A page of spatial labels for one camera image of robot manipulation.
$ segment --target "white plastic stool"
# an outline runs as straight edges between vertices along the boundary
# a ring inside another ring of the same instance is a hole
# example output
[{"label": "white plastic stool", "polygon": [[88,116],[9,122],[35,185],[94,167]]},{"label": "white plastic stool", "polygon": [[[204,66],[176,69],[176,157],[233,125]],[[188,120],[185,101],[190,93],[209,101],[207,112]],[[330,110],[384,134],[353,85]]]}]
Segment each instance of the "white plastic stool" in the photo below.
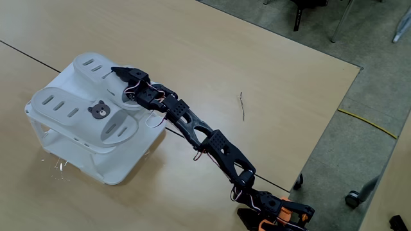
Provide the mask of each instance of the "white plastic stool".
[{"label": "white plastic stool", "polygon": [[[77,56],[25,107],[46,152],[110,185],[124,180],[165,128],[147,127],[149,111],[128,100],[113,66],[97,53]],[[149,122],[161,119],[153,113]]]}]

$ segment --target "chair wheel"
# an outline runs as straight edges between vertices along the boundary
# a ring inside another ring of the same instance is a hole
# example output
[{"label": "chair wheel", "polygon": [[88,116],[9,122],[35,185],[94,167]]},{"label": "chair wheel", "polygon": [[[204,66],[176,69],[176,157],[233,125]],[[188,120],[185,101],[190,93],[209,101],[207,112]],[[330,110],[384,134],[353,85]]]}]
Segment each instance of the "chair wheel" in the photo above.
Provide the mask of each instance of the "chair wheel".
[{"label": "chair wheel", "polygon": [[293,189],[299,190],[301,188],[302,183],[304,183],[304,178],[302,177],[302,174],[300,174],[300,176],[297,178],[297,181],[295,181]]},{"label": "chair wheel", "polygon": [[351,208],[355,209],[360,205],[360,200],[358,199],[359,193],[357,191],[351,191],[345,197],[345,203]]}]

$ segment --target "bear face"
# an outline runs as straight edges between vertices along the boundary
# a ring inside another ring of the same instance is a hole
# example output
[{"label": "bear face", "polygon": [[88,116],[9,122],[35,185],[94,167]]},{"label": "bear face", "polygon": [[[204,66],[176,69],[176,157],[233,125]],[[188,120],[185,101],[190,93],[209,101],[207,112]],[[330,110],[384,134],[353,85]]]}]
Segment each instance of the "bear face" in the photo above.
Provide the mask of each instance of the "bear face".
[{"label": "bear face", "polygon": [[104,119],[110,114],[110,108],[100,100],[98,104],[88,108],[91,115],[96,119]]}]

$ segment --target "black robotic arm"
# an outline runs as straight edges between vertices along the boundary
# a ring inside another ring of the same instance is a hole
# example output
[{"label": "black robotic arm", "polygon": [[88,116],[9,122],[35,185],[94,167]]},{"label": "black robotic arm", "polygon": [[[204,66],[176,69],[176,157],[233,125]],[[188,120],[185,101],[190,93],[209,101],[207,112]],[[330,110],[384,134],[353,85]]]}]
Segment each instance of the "black robotic arm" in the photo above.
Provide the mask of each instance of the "black robotic arm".
[{"label": "black robotic arm", "polygon": [[[256,173],[254,166],[220,130],[213,130],[200,120],[182,99],[178,99],[175,92],[160,84],[151,85],[148,74],[140,69],[127,67],[111,69],[121,80],[128,83],[128,88],[125,89],[127,97],[147,110],[166,113],[165,118],[179,129],[194,150],[207,153],[216,160],[218,167],[234,184],[232,200],[252,209],[238,210],[238,215],[249,230],[305,230],[304,226],[313,216],[314,209],[308,205],[281,200],[269,192],[253,189]],[[200,142],[195,130],[204,133],[207,137]],[[235,164],[243,168],[240,174],[237,174]],[[283,220],[281,213],[284,210],[297,213],[298,222]]]}]

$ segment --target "wooden table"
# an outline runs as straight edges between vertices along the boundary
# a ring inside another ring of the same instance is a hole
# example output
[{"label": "wooden table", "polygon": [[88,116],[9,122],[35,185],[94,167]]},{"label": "wooden table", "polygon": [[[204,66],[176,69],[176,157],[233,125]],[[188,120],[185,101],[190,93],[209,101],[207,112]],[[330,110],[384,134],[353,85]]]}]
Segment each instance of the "wooden table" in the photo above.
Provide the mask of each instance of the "wooden table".
[{"label": "wooden table", "polygon": [[[0,5],[1,40],[59,71],[86,51],[141,68],[221,129],[258,174],[286,189],[359,71],[193,0],[2,0]],[[23,112],[33,93],[58,73],[0,48],[6,105],[0,141],[6,153],[0,163],[3,226],[244,229],[224,175],[207,158],[193,162],[191,146],[169,132],[121,185],[101,185],[70,165],[61,179],[53,169],[57,159],[41,150]],[[288,195],[261,180],[255,188]]]},{"label": "wooden table", "polygon": [[398,143],[377,186],[361,231],[391,230],[389,220],[400,215],[411,228],[411,116],[408,116]]}]

